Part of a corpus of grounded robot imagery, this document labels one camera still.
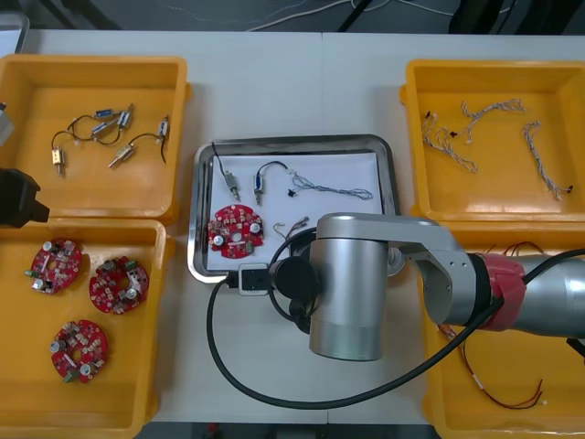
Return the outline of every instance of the table surface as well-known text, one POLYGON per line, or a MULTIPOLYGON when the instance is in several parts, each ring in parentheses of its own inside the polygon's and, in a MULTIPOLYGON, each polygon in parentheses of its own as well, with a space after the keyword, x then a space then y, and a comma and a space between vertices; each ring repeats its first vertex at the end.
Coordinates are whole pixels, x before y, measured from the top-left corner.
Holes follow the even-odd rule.
MULTIPOLYGON (((585 37, 105 32, 31 30, 25 52, 172 55, 188 62, 194 98, 186 107, 179 166, 181 215, 158 328, 156 421, 223 423, 425 423, 425 379, 375 400, 329 412, 271 407, 236 391, 207 348, 211 287, 186 267, 193 157, 208 139, 308 134, 377 134, 390 144, 401 210, 413 203, 410 146, 399 87, 412 59, 584 59, 585 37)), ((416 274, 388 289, 380 361, 324 359, 266 297, 224 290, 216 304, 218 348, 233 374, 274 397, 321 401, 377 387, 423 361, 416 274)))

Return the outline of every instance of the orange tray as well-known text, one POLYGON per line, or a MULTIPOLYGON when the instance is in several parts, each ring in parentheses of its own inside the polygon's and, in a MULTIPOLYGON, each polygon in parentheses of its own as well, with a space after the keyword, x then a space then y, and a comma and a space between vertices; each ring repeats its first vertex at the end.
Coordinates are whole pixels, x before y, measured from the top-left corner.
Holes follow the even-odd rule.
MULTIPOLYGON (((179 58, 11 55, 0 62, 0 101, 16 129, 0 147, 0 167, 15 167, 41 186, 38 199, 52 217, 176 219, 176 169, 185 101, 190 89, 179 58), (51 139, 83 114, 135 106, 129 130, 114 145, 75 142, 62 134, 65 178, 51 161, 51 139), (137 142, 136 153, 116 169, 108 164, 125 142, 155 132, 169 115, 166 165, 155 139, 137 142)), ((80 121, 79 135, 95 121, 80 121)), ((115 137, 110 134, 105 140, 115 137)))
MULTIPOLYGON (((450 223, 455 239, 468 252, 502 252, 510 245, 532 241, 545 252, 585 247, 582 224, 532 223, 522 230, 514 222, 497 228, 490 222, 450 223)), ((521 254, 529 254, 528 249, 521 254)), ((422 302, 422 285, 419 285, 422 302)), ((446 344, 423 310, 425 355, 446 344)), ((541 401, 529 410, 507 410, 480 392, 458 351, 427 372, 423 409, 443 438, 550 438, 551 434, 585 437, 585 365, 564 338, 540 337, 519 331, 477 331, 466 344, 467 357, 485 388, 500 401, 528 399, 543 379, 541 401)))
POLYGON ((126 439, 140 432, 156 411, 154 336, 173 244, 161 223, 144 219, 52 219, 0 230, 0 437, 126 439), (53 238, 81 245, 81 271, 65 290, 40 294, 24 270, 53 238), (148 298, 128 315, 104 314, 90 301, 89 281, 104 260, 123 255, 149 273, 148 298), (105 332, 109 361, 92 382, 66 384, 48 345, 63 324, 82 318, 105 332))
POLYGON ((437 221, 585 220, 585 64, 581 62, 415 60, 407 67, 400 98, 407 106, 415 185, 414 213, 437 221), (453 150, 473 160, 476 174, 445 153, 423 145, 421 122, 438 115, 436 127, 461 131, 471 112, 520 98, 525 113, 492 111, 453 150), (522 129, 539 120, 535 136, 544 168, 560 187, 573 191, 554 198, 537 172, 522 129))

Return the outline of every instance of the red circuit board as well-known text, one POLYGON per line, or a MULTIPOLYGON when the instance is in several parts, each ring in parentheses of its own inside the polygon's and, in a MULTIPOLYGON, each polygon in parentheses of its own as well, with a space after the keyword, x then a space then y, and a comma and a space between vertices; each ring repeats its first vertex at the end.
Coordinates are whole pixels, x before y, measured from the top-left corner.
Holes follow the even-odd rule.
POLYGON ((124 314, 146 300, 148 274, 137 261, 125 256, 106 261, 96 269, 96 274, 90 279, 90 300, 103 313, 124 314), (135 297, 128 296, 131 289, 135 297))
POLYGON ((89 320, 66 323, 55 336, 55 342, 61 346, 52 354, 51 360, 65 382, 80 380, 86 383, 106 364, 108 340, 101 328, 89 320), (83 368, 90 373, 83 373, 83 368))
POLYGON ((215 220, 207 225, 209 245, 214 252, 221 252, 224 258, 240 259, 254 253, 254 247, 262 245, 264 229, 262 218, 248 206, 235 204, 220 209, 215 214, 215 220), (258 224, 259 231, 250 231, 252 224, 258 224), (220 237, 222 243, 214 242, 220 237))
POLYGON ((81 267, 81 251, 70 240, 52 240, 51 250, 41 250, 30 265, 31 277, 36 277, 46 284, 41 293, 54 294, 67 288, 77 277, 81 267))

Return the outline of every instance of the gray floor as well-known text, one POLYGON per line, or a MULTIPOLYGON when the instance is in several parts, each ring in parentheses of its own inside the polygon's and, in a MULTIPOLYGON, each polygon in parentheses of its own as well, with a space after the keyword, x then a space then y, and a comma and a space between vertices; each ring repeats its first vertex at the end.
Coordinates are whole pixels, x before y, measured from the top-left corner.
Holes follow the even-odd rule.
MULTIPOLYGON (((59 0, 52 0, 60 5, 59 0)), ((374 0, 372 7, 385 0, 374 0)), ((60 28, 37 0, 21 0, 34 23, 40 27, 60 28)), ((310 11, 334 3, 334 0, 93 0, 110 19, 126 30, 208 30, 243 31, 285 16, 310 11)), ((443 12, 452 13, 459 0, 412 0, 443 12)), ((502 33, 512 33, 528 8, 528 0, 518 4, 502 33)), ((270 27, 282 32, 334 32, 351 12, 345 3, 323 12, 302 16, 270 27)), ((81 28, 91 28, 82 17, 63 11, 81 28)), ((447 33, 449 16, 439 15, 396 1, 365 13, 352 26, 352 32, 447 33)), ((567 35, 585 35, 585 5, 566 29, 567 35)))

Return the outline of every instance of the metal cylinder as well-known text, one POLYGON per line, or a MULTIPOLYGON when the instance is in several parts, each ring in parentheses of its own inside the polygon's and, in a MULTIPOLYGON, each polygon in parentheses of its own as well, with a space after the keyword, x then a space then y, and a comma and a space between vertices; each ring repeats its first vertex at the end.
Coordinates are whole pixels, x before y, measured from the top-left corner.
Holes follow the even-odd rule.
POLYGON ((311 245, 310 261, 322 286, 317 310, 311 318, 311 351, 332 359, 379 359, 388 244, 335 238, 316 240, 311 245))
MULTIPOLYGON (((512 259, 528 273, 547 258, 535 255, 512 259)), ((540 336, 584 338, 585 261, 562 261, 530 282, 513 329, 540 336)))

